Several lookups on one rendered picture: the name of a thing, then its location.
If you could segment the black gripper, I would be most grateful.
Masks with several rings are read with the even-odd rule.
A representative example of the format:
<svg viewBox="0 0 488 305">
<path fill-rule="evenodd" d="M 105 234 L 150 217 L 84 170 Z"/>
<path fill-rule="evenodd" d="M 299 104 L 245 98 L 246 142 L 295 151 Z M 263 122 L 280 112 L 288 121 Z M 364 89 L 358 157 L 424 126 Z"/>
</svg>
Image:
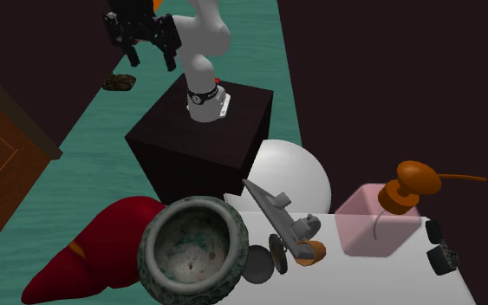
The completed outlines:
<svg viewBox="0 0 488 305">
<path fill-rule="evenodd" d="M 110 11 L 102 16 L 108 36 L 132 67 L 140 64 L 134 42 L 160 40 L 167 70 L 176 68 L 175 56 L 182 42 L 171 14 L 156 17 L 158 0 L 108 0 L 108 5 Z"/>
</svg>

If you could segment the olive brown lumpy object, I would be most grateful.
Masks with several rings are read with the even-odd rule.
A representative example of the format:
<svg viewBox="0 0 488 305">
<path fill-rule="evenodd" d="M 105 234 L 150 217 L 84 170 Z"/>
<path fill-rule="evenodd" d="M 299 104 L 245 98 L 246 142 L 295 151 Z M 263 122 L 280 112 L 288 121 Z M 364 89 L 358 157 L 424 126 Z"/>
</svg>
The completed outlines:
<svg viewBox="0 0 488 305">
<path fill-rule="evenodd" d="M 110 74 L 103 80 L 101 88 L 107 91 L 129 91 L 135 82 L 136 78 L 132 75 Z"/>
</svg>

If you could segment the dark robot stand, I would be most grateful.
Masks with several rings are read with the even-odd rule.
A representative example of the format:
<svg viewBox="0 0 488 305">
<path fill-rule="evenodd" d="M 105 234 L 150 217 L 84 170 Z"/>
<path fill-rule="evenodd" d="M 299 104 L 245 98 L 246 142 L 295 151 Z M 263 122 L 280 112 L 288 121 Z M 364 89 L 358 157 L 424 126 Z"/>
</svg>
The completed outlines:
<svg viewBox="0 0 488 305">
<path fill-rule="evenodd" d="M 181 75 L 125 139 L 163 204 L 206 195 L 239 195 L 262 142 L 269 137 L 274 92 L 221 81 L 231 94 L 228 114 L 193 120 Z"/>
</svg>

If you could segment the white sphere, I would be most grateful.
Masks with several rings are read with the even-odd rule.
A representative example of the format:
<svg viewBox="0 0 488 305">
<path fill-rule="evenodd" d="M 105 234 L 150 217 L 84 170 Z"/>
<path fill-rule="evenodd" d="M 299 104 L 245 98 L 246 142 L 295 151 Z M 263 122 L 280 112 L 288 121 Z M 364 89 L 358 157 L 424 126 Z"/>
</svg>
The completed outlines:
<svg viewBox="0 0 488 305">
<path fill-rule="evenodd" d="M 247 179 L 272 195 L 285 193 L 289 213 L 327 214 L 331 205 L 328 176 L 318 159 L 286 140 L 264 140 Z"/>
</svg>

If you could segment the green grey ceramic pot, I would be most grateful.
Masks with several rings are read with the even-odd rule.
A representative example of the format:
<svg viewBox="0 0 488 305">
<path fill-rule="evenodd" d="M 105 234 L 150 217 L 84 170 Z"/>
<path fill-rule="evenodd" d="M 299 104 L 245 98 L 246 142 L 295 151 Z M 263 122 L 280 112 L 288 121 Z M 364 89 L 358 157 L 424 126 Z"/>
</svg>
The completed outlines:
<svg viewBox="0 0 488 305">
<path fill-rule="evenodd" d="M 161 305 L 214 305 L 239 282 L 248 252 L 241 215 L 221 199 L 195 196 L 168 205 L 145 228 L 137 269 Z"/>
</svg>

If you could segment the dark red rounded object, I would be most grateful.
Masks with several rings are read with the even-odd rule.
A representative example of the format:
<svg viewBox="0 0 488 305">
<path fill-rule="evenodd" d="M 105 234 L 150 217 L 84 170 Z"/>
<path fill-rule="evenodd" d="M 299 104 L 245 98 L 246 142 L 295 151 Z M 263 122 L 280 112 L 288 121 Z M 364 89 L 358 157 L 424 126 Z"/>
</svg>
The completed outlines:
<svg viewBox="0 0 488 305">
<path fill-rule="evenodd" d="M 84 298 L 106 288 L 135 284 L 143 232 L 164 208 L 146 196 L 110 204 L 32 278 L 22 293 L 22 303 Z"/>
</svg>

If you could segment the grey toy aircraft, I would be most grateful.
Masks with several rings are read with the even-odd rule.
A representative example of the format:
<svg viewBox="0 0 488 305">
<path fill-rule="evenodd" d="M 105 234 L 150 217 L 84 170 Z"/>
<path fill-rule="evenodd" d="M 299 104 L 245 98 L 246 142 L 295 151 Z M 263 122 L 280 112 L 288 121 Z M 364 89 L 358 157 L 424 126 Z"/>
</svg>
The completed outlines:
<svg viewBox="0 0 488 305">
<path fill-rule="evenodd" d="M 269 236 L 269 248 L 280 274 L 288 270 L 287 251 L 304 267 L 318 263 L 326 256 L 326 246 L 313 240 L 322 227 L 318 217 L 308 214 L 295 220 L 286 210 L 291 200 L 284 192 L 274 196 L 248 179 L 244 179 L 243 184 L 275 230 Z"/>
</svg>

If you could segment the grey round dome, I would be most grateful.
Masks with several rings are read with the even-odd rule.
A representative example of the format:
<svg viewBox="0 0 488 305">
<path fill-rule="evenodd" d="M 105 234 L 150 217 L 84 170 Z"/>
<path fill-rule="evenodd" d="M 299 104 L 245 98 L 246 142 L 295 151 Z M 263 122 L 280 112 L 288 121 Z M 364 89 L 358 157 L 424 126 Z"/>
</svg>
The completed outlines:
<svg viewBox="0 0 488 305">
<path fill-rule="evenodd" d="M 270 252 L 261 245 L 249 247 L 243 277 L 247 282 L 262 284 L 267 282 L 274 272 L 274 263 Z"/>
</svg>

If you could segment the pink soap dispenser brown pump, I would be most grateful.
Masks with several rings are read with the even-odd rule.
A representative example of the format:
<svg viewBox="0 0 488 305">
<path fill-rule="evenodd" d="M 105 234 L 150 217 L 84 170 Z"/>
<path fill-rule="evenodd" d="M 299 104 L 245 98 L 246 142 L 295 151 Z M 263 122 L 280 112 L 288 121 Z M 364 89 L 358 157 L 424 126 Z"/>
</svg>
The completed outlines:
<svg viewBox="0 0 488 305">
<path fill-rule="evenodd" d="M 414 160 L 398 164 L 396 178 L 360 186 L 335 212 L 342 250 L 348 256 L 391 256 L 421 226 L 417 204 L 440 191 L 445 178 L 485 182 L 478 176 L 439 174 Z"/>
</svg>

